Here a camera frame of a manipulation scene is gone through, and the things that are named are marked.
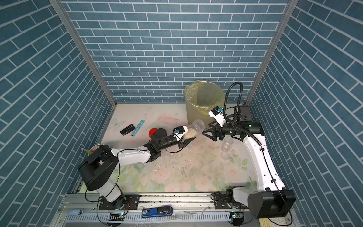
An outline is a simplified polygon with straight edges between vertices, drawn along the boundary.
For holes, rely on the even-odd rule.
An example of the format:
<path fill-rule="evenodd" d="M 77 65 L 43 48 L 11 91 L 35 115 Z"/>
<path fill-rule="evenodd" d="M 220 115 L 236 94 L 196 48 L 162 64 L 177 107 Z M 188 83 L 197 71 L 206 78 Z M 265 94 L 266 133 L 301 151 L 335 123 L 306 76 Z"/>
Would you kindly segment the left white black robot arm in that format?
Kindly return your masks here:
<path fill-rule="evenodd" d="M 129 206 L 120 186 L 121 167 L 135 163 L 153 162 L 161 156 L 161 151 L 177 146 L 182 151 L 194 139 L 196 131 L 187 126 L 179 126 L 168 135 L 163 128 L 150 130 L 150 141 L 140 148 L 114 149 L 100 145 L 78 167 L 78 171 L 88 191 L 100 194 L 98 202 L 111 205 L 111 210 L 122 210 Z"/>

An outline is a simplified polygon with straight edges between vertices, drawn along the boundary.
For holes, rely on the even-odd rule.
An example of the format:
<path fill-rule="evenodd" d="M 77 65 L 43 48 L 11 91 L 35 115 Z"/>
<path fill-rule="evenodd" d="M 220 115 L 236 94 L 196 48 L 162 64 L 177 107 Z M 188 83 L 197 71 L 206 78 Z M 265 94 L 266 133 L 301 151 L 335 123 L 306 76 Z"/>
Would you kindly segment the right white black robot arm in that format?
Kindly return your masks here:
<path fill-rule="evenodd" d="M 209 112 L 214 121 L 209 123 L 209 129 L 202 132 L 213 141 L 222 141 L 228 135 L 241 141 L 255 167 L 256 190 L 252 191 L 247 186 L 233 187 L 227 191 L 228 198 L 246 205 L 255 219 L 286 217 L 296 196 L 293 190 L 285 187 L 274 167 L 262 125 L 249 120 L 239 106 L 233 110 L 233 114 L 226 115 L 225 109 L 214 107 Z"/>

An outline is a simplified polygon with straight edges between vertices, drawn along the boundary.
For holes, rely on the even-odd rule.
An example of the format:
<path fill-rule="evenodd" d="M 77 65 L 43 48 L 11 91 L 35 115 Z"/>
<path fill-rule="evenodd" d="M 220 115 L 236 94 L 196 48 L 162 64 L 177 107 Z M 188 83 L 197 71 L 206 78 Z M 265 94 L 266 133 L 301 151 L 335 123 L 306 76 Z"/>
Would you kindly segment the clear rice jar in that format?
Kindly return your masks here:
<path fill-rule="evenodd" d="M 183 136 L 185 140 L 197 137 L 205 130 L 206 126 L 202 120 L 197 119 L 187 128 L 188 132 Z"/>

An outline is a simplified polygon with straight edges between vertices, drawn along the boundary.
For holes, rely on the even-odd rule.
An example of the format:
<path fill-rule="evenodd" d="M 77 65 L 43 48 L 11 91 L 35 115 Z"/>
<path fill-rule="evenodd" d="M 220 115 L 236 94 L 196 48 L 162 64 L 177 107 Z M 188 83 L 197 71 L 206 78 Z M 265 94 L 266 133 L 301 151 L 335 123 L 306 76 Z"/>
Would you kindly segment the white lidded rice jar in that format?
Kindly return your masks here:
<path fill-rule="evenodd" d="M 221 146 L 221 150 L 223 152 L 228 152 L 231 147 L 232 147 L 232 144 L 233 144 L 233 138 L 232 137 L 225 137 L 223 139 L 223 143 L 222 143 L 222 146 Z"/>

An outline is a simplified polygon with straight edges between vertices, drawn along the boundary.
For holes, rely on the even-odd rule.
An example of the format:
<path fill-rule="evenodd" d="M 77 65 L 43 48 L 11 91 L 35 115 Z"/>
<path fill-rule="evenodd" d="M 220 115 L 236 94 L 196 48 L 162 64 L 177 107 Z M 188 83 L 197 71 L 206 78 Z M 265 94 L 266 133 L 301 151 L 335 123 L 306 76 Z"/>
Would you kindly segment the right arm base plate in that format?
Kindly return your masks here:
<path fill-rule="evenodd" d="M 248 207 L 242 203 L 236 202 L 232 195 L 228 192 L 213 192 L 210 195 L 211 200 L 213 201 L 214 207 L 216 210 L 244 210 L 248 209 Z"/>

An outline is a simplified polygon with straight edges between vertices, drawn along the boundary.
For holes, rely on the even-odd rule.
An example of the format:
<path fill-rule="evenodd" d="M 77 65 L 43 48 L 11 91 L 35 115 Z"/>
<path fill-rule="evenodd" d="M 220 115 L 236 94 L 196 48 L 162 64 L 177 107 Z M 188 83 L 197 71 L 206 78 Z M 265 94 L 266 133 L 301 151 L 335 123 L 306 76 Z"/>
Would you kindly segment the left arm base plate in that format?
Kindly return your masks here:
<path fill-rule="evenodd" d="M 113 202 L 109 202 L 105 197 L 101 196 L 98 208 L 102 211 L 136 210 L 138 208 L 139 201 L 139 194 L 123 194 Z"/>

